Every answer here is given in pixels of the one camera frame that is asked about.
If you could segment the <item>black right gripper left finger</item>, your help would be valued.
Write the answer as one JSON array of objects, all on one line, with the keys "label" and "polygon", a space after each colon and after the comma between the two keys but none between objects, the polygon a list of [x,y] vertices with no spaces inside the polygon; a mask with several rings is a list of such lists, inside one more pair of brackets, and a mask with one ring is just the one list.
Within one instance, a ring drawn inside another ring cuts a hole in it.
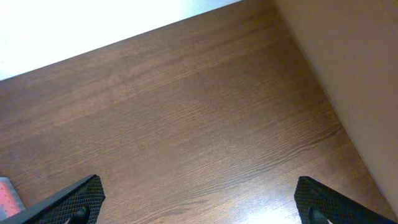
[{"label": "black right gripper left finger", "polygon": [[89,175],[1,223],[95,224],[104,200],[100,177]]}]

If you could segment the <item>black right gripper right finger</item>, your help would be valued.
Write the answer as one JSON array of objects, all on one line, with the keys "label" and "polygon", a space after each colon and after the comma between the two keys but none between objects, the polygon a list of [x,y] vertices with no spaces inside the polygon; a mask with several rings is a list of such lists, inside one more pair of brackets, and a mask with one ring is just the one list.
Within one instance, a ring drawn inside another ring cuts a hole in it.
[{"label": "black right gripper right finger", "polygon": [[309,176],[298,178],[294,199],[304,224],[397,224]]}]

